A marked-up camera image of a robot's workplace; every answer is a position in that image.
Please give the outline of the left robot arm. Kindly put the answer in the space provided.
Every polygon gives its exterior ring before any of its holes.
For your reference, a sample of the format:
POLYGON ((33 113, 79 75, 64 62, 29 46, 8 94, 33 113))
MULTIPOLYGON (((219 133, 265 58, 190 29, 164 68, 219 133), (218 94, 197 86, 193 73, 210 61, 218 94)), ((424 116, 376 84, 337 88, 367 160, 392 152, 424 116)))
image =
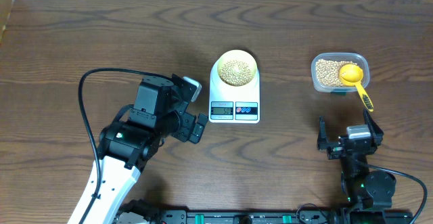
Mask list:
POLYGON ((189 77, 143 77, 134 104, 121 108, 99 135, 96 159, 70 223, 113 223, 148 160, 168 136, 197 144, 208 117, 186 111, 201 91, 189 77))

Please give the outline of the yellow measuring scoop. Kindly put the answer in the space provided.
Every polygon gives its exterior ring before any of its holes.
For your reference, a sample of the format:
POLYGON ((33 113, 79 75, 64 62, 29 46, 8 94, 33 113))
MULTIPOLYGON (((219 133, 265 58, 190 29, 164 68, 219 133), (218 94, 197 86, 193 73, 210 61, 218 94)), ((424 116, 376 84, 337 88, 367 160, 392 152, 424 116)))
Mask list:
POLYGON ((359 66, 354 64, 344 65, 339 71, 339 79, 343 85, 355 87, 365 108, 368 111, 373 112, 373 102, 361 84, 363 79, 363 70, 359 66))

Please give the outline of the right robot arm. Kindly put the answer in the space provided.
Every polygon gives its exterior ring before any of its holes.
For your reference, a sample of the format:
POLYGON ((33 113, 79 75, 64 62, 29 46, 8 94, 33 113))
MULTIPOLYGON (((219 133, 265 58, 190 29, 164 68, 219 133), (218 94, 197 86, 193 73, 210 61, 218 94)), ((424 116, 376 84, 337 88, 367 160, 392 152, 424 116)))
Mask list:
POLYGON ((319 118, 317 149, 325 150, 328 159, 340 161, 342 191, 349 201, 348 207, 328 214, 328 223, 385 223, 384 211, 392 207, 394 175, 367 166, 367 156, 381 145, 384 132, 367 110, 363 118, 364 124, 348 127, 337 141, 328 139, 324 118, 319 118))

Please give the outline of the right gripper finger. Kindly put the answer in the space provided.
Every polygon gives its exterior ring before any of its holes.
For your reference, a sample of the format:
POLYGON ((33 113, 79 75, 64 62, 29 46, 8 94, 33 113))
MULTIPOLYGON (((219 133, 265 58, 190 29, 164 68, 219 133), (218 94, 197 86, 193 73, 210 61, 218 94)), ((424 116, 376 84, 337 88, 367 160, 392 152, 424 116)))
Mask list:
POLYGON ((329 147, 329 139, 327 138, 325 121, 322 116, 319 117, 319 134, 317 138, 317 149, 326 150, 329 147))
POLYGON ((381 145, 382 140, 383 140, 383 136, 384 136, 383 130, 381 130, 381 128, 372 119, 372 117, 371 117, 371 115, 367 109, 363 110, 363 118, 364 118, 365 124, 367 125, 367 127, 371 133, 371 137, 373 139, 374 144, 381 145))

